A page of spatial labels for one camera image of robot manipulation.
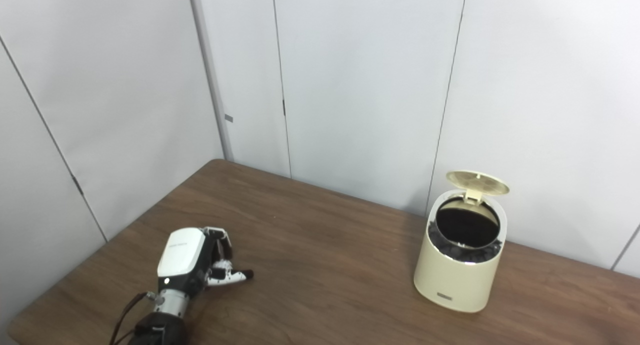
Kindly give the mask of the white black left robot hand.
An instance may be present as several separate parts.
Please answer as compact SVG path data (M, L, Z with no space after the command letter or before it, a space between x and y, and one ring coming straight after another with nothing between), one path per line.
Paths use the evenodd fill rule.
M170 233L157 267L158 291L175 290L193 298L208 287L254 278L234 269L233 245L223 228L181 228Z

